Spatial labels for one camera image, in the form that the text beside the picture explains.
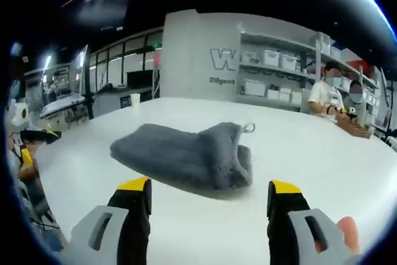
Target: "chair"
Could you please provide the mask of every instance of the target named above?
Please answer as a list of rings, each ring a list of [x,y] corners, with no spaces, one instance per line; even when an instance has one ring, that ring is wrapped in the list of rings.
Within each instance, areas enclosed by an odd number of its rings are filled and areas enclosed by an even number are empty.
[[[51,223],[54,223],[54,219],[50,214],[50,207],[48,206],[47,200],[45,196],[41,198],[38,202],[32,203],[29,196],[29,191],[22,181],[19,181],[19,189],[22,194],[22,200],[24,202],[25,211],[28,210],[29,217],[37,218],[42,222],[43,216],[49,220]]]

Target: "wall lettering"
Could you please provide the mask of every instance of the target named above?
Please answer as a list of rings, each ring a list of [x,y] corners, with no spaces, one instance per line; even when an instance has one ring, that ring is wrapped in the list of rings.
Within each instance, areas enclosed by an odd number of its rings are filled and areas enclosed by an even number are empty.
[[[217,78],[217,77],[210,77],[210,83],[214,83],[214,84],[227,84],[227,85],[234,85],[234,80],[225,80],[225,79],[221,79],[221,78]]]
[[[238,60],[233,61],[237,57],[237,50],[232,49],[210,49],[213,68],[216,70],[236,71]]]

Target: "face mask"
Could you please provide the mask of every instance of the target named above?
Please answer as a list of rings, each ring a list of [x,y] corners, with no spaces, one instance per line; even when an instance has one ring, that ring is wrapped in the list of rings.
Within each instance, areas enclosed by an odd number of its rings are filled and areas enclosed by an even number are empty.
[[[15,99],[18,96],[19,88],[20,88],[20,82],[18,80],[14,81],[10,88],[10,98],[11,99]]]
[[[330,86],[338,87],[342,83],[342,78],[332,78],[332,77],[330,77],[330,78],[326,78],[325,81]]]
[[[350,99],[352,100],[352,102],[355,102],[355,103],[360,102],[361,98],[362,98],[362,94],[353,93],[350,95]]]

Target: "gray gripper part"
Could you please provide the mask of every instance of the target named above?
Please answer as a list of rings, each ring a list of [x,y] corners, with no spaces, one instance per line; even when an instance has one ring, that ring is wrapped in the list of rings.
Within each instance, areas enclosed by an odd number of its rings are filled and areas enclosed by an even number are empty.
[[[127,209],[95,207],[72,229],[69,245],[60,253],[61,261],[67,265],[116,265],[127,214]]]
[[[353,256],[344,243],[343,232],[320,209],[291,211],[288,213],[298,241],[299,265],[353,265],[359,256]],[[325,250],[318,253],[308,222],[316,230]]]

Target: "white t-shirt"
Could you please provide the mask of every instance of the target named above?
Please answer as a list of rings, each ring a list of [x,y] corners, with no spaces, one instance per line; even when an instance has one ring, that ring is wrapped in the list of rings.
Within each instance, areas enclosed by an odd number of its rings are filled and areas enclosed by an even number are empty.
[[[344,109],[342,94],[336,87],[330,86],[324,81],[317,82],[313,85],[308,102],[316,102],[320,105],[324,105],[328,102],[334,107]],[[325,116],[326,114],[314,113],[314,115]]]

